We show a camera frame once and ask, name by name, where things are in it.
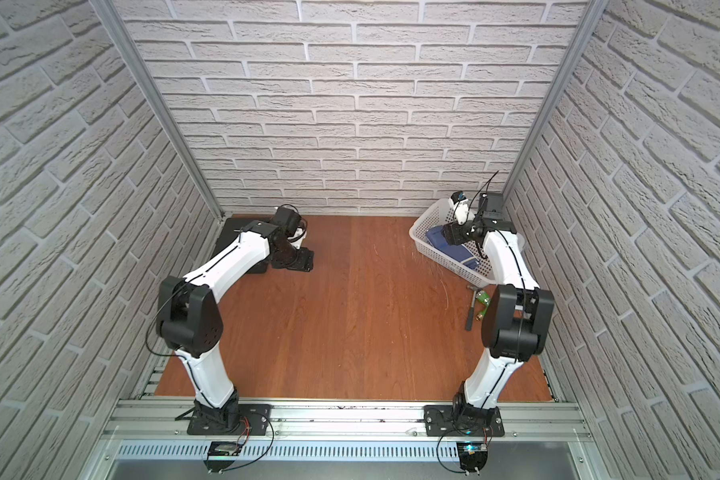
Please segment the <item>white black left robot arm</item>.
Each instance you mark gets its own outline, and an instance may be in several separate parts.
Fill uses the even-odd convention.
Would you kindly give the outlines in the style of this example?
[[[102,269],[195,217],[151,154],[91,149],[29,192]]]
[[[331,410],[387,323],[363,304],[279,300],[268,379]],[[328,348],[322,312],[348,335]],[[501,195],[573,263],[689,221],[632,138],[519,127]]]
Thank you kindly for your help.
[[[259,263],[311,271],[314,252],[301,245],[307,228],[298,209],[283,204],[267,220],[248,221],[202,266],[160,285],[155,332],[185,367],[195,390],[194,413],[213,428],[229,431],[240,421],[239,394],[219,347],[223,321],[218,302]]]

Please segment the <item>blue plaid pillowcase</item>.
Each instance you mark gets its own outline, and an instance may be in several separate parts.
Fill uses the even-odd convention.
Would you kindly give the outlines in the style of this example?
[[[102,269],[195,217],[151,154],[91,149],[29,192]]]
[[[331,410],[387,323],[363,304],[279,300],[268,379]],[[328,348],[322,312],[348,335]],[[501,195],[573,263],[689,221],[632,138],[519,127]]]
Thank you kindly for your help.
[[[463,245],[450,245],[443,234],[443,226],[435,226],[425,233],[427,241],[438,251],[469,269],[477,270],[479,260]]]

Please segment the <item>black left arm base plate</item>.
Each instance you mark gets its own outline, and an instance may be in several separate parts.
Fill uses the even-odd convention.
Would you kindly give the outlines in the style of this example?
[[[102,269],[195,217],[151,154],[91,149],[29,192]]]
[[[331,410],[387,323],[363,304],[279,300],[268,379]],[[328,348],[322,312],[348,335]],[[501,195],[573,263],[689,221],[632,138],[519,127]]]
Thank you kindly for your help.
[[[263,437],[269,429],[271,404],[234,403],[231,407],[214,409],[195,401],[189,416],[188,435],[240,436],[246,427],[250,435]]]

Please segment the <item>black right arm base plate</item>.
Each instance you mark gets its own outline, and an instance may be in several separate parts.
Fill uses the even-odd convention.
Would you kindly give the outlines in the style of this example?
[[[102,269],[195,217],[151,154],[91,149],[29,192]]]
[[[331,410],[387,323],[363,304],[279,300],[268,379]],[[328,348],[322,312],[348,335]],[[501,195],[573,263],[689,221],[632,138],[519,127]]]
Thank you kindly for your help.
[[[505,430],[498,408],[471,406],[455,413],[452,405],[425,405],[423,422],[428,437],[503,437]]]

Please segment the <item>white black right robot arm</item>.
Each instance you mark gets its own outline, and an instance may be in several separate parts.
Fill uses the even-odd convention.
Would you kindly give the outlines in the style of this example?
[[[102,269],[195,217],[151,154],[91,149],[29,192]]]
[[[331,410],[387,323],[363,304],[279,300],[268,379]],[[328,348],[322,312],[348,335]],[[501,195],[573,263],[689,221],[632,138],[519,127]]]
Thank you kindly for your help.
[[[476,243],[496,280],[482,320],[484,351],[453,399],[452,423],[460,433],[491,427],[512,374],[542,353],[555,306],[553,293],[541,288],[526,266],[515,226],[488,212],[486,192],[479,199],[473,213],[464,193],[453,193],[449,205],[455,220],[444,226],[448,244]]]

